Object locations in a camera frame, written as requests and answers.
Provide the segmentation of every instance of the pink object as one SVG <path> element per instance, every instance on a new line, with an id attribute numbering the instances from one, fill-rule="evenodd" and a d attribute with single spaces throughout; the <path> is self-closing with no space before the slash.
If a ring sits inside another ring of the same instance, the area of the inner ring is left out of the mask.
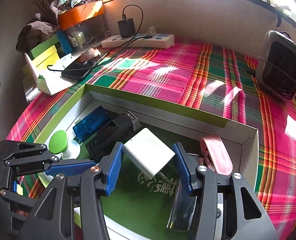
<path id="1" fill-rule="evenodd" d="M 222 175 L 232 173 L 232 162 L 224 143 L 218 135 L 213 134 L 201 138 L 200 148 L 208 168 Z"/>

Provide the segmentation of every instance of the bedspread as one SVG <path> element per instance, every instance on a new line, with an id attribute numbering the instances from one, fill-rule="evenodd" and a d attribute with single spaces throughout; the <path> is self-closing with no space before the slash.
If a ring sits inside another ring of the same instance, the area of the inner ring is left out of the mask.
<path id="1" fill-rule="evenodd" d="M 247 73 L 257 61 L 200 41 L 176 40 L 169 49 L 129 48 L 115 60 L 54 97 L 27 107 L 7 139 L 33 142 L 57 110 L 85 82 L 139 93 L 217 114 L 259 130 L 255 192 L 280 239 L 296 226 L 296 100 L 281 104 Z M 20 178 L 24 194 L 38 197 L 38 175 Z"/>

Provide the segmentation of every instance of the black mesh grille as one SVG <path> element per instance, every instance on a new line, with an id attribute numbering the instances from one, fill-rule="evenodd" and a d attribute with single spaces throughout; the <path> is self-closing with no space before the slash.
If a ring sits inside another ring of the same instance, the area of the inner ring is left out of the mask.
<path id="1" fill-rule="evenodd" d="M 296 93 L 296 54 L 280 42 L 274 41 L 267 61 L 276 67 L 266 63 L 263 82 L 283 98 L 292 99 Z"/>

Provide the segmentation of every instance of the orange lid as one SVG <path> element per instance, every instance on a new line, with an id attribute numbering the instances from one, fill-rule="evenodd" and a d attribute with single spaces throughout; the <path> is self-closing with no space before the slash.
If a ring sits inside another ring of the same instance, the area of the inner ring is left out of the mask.
<path id="1" fill-rule="evenodd" d="M 58 15 L 58 21 L 61 29 L 65 31 L 80 22 L 101 14 L 104 14 L 102 1 L 96 1 L 80 5 Z"/>

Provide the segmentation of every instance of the white power strip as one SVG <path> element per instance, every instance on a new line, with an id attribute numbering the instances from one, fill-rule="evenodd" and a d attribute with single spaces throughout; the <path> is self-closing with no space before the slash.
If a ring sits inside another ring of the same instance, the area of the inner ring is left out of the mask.
<path id="1" fill-rule="evenodd" d="M 143 37 L 146 34 L 138 34 L 135 38 Z M 115 48 L 131 38 L 122 38 L 120 35 L 111 36 L 108 39 L 101 42 L 103 48 Z M 141 47 L 141 48 L 160 48 L 167 49 L 175 42 L 175 36 L 173 34 L 156 34 L 150 39 L 139 39 L 133 43 L 126 45 L 127 47 Z"/>

